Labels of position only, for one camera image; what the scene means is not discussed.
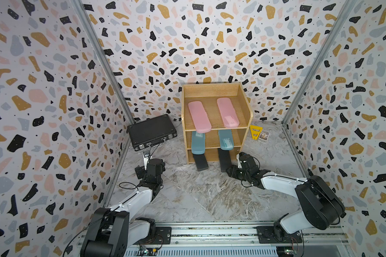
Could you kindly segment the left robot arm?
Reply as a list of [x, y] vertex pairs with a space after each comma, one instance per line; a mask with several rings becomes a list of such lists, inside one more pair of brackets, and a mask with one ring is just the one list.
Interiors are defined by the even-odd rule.
[[154, 158], [145, 168], [136, 167], [135, 171], [140, 179], [135, 192], [116, 205], [95, 211], [80, 250], [81, 257], [123, 257], [128, 246], [155, 240], [155, 220], [133, 218], [160, 192], [165, 162]]

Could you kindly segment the black pencil case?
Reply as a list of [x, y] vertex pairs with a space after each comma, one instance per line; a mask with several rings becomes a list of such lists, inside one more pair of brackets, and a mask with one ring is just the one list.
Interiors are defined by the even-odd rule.
[[232, 166], [230, 152], [219, 148], [218, 157], [219, 157], [221, 172], [226, 172]]
[[194, 154], [193, 157], [195, 160], [197, 171], [204, 171], [209, 169], [209, 165], [204, 154], [200, 154], [200, 155]]

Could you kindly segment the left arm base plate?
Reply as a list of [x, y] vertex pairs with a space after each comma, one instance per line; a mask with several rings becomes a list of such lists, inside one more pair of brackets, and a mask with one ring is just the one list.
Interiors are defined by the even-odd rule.
[[148, 236], [139, 240], [138, 244], [144, 245], [168, 245], [172, 236], [171, 227], [155, 227], [150, 229]]

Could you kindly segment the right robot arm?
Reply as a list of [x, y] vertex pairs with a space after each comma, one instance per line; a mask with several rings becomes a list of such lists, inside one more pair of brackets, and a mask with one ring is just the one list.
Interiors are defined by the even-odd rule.
[[241, 152], [237, 155], [237, 165], [223, 169], [230, 178], [249, 187], [276, 191], [294, 197], [301, 209], [293, 214], [285, 214], [273, 224], [273, 235], [280, 241], [286, 236], [303, 229], [325, 230], [338, 225], [346, 215], [346, 208], [335, 192], [317, 175], [298, 178], [277, 174], [261, 169], [258, 159]]

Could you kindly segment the pink pencil case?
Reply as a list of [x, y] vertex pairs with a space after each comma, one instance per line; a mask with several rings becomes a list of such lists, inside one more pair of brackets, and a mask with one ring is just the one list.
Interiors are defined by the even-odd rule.
[[195, 130], [198, 133], [208, 133], [212, 129], [212, 125], [208, 118], [207, 112], [200, 101], [188, 103], [190, 115], [192, 117]]
[[228, 97], [218, 98], [217, 105], [224, 126], [228, 129], [237, 128], [240, 122], [231, 99]]

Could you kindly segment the teal pencil case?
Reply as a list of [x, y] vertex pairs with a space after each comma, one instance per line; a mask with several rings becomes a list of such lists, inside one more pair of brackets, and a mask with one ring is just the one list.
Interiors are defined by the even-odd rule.
[[219, 130], [218, 131], [220, 149], [223, 151], [230, 151], [234, 148], [234, 140], [232, 130]]
[[205, 153], [205, 134], [192, 132], [191, 136], [191, 152], [194, 155], [202, 155]]

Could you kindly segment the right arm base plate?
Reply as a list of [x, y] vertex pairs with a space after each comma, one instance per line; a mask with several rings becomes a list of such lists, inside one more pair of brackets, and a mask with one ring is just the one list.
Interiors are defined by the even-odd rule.
[[256, 232], [260, 244], [302, 243], [299, 231], [289, 234], [280, 226], [258, 226]]

